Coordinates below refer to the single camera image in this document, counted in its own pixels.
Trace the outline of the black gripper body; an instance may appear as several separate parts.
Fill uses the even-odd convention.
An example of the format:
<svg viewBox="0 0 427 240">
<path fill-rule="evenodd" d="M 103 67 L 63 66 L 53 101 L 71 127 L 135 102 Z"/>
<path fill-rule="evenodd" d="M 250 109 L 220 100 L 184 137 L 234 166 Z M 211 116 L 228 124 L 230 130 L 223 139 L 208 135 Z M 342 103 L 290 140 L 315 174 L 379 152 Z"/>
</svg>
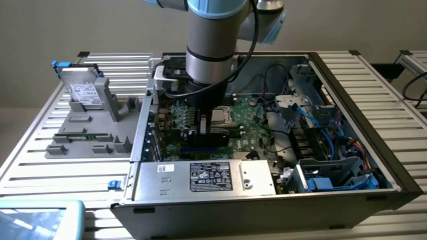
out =
<svg viewBox="0 0 427 240">
<path fill-rule="evenodd" d="M 189 80 L 185 83 L 184 93 L 185 94 L 192 93 L 208 86 L 210 84 L 202 84 L 199 82 Z M 223 103 L 227 87 L 228 87 L 228 83 L 224 82 L 219 84 L 216 87 L 203 91 L 202 93 L 188 96 L 184 99 L 198 110 L 211 111 Z"/>
</svg>

